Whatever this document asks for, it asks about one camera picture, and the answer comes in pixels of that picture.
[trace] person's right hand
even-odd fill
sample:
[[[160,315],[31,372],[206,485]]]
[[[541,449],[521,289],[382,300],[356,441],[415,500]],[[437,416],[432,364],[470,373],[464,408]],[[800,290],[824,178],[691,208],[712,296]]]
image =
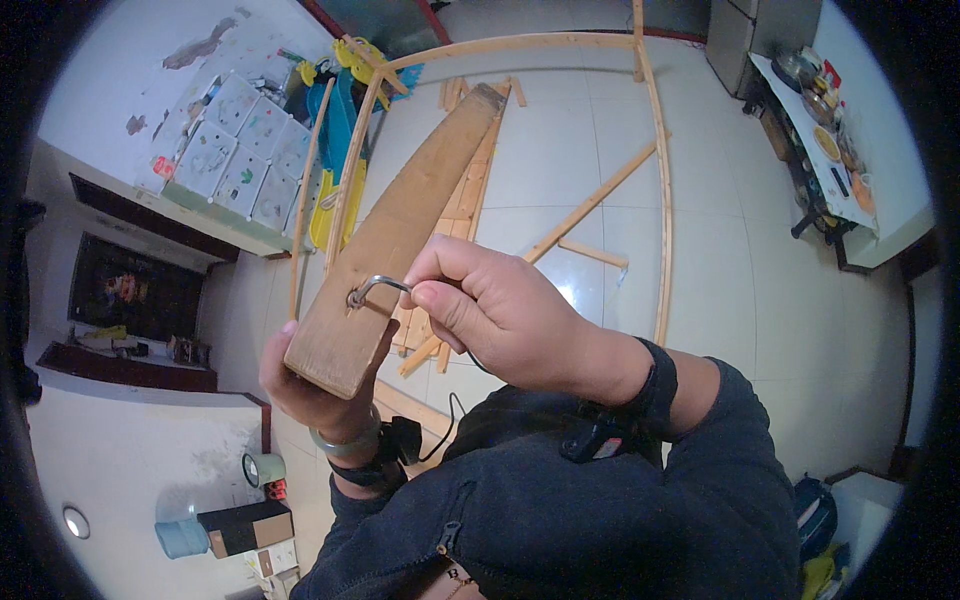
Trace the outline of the person's right hand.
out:
[[[484,367],[519,388],[605,394],[597,378],[608,373],[605,357],[623,344],[610,334],[632,341],[641,356],[646,352],[629,336],[577,314],[530,263],[471,242],[435,235],[404,282],[413,289],[401,296],[403,308],[422,307],[434,333],[458,354],[469,348]],[[645,376],[642,358],[634,366]]]

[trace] hand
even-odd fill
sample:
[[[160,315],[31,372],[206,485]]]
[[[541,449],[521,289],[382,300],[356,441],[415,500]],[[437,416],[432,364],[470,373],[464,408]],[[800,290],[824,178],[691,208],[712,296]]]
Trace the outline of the hand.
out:
[[[296,321],[289,322],[267,341],[260,360],[260,385],[270,395],[274,406],[279,406],[294,420],[317,429],[325,440],[335,444],[351,442],[370,427],[376,371],[390,351],[390,342],[399,323],[390,321],[360,392],[350,400],[321,390],[283,364],[283,355],[290,346],[297,325]]]
[[[469,348],[523,389],[620,403],[639,392],[652,364],[643,344],[581,317],[518,256],[435,235],[404,282],[413,289],[401,296],[402,307],[421,306],[457,353]]]

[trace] tiled floor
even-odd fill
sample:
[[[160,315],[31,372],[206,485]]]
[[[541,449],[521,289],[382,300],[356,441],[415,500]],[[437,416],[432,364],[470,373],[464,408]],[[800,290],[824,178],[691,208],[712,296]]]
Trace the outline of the tiled floor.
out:
[[[458,4],[460,12],[444,17],[455,39],[574,27],[570,11],[514,0],[498,6],[519,17],[491,31],[492,17],[481,18],[488,14],[464,16],[477,3]],[[618,4],[603,6],[614,14]],[[462,20],[449,20],[457,14]],[[758,121],[740,112],[702,48],[661,38],[646,43],[673,134],[668,346],[726,360],[755,382],[792,478],[854,464],[885,468],[900,428],[907,376],[908,321],[897,269],[842,274],[813,228],[794,240],[789,225],[799,211],[792,185]],[[631,70],[628,53],[576,48],[427,64],[414,95],[396,103],[378,132],[359,218],[444,117],[437,109],[443,78],[467,74],[471,83],[492,82],[509,73],[519,77],[529,106],[513,100],[508,105],[477,241],[526,252],[653,140],[646,87],[633,83]],[[653,333],[659,189],[651,158],[570,233],[628,256],[622,281],[614,267],[558,248],[537,264],[597,324]],[[303,262],[302,296],[310,302],[320,286],[323,257]],[[215,270],[205,292],[201,337],[213,345],[223,389],[266,397],[256,383],[257,362],[265,337],[286,320],[289,277],[289,262],[248,255]],[[451,391],[469,409],[500,385],[463,357],[454,356],[446,374],[437,374],[431,363],[406,379],[396,375],[399,362],[390,356],[381,378],[445,412]],[[274,423],[287,462],[300,558],[309,566],[332,522],[328,466],[302,425],[278,411]]]

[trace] black cable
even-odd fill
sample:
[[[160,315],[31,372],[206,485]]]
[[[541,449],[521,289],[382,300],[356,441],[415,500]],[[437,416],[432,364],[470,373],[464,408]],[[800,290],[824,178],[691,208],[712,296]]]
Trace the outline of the black cable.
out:
[[[467,411],[464,410],[463,403],[460,401],[460,398],[457,397],[456,394],[454,394],[453,392],[450,392],[450,396],[448,396],[447,399],[450,401],[450,426],[446,428],[446,433],[444,433],[444,436],[440,439],[439,442],[437,442],[437,445],[433,446],[433,449],[430,450],[430,452],[426,456],[420,459],[422,463],[425,463],[426,461],[430,460],[430,457],[433,456],[437,452],[437,450],[440,449],[440,446],[444,445],[444,442],[446,442],[446,439],[450,437],[450,432],[453,431],[453,423],[455,422],[455,419],[453,418],[453,400],[457,401],[457,406],[460,407],[460,412],[463,413],[464,416],[467,415]]]
[[[469,357],[470,357],[470,360],[473,361],[473,364],[477,366],[477,369],[479,369],[480,371],[482,371],[482,372],[484,372],[484,373],[493,375],[493,373],[487,371],[487,368],[486,368],[486,367],[484,367],[483,365],[480,364],[480,361],[477,360],[477,357],[473,355],[473,352],[471,352],[469,348],[467,348],[467,356],[469,356]]]

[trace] person's left hand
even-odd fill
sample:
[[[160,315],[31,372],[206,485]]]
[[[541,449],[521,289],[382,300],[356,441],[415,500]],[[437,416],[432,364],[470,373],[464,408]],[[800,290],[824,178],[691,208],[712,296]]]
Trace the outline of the person's left hand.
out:
[[[390,342],[399,329],[399,322],[390,320],[364,383],[350,400],[321,390],[283,364],[283,355],[290,346],[297,326],[296,321],[291,321],[267,341],[260,359],[260,386],[270,395],[274,406],[279,406],[294,420],[317,429],[325,440],[335,444],[351,442],[370,427],[373,382],[390,351]]]

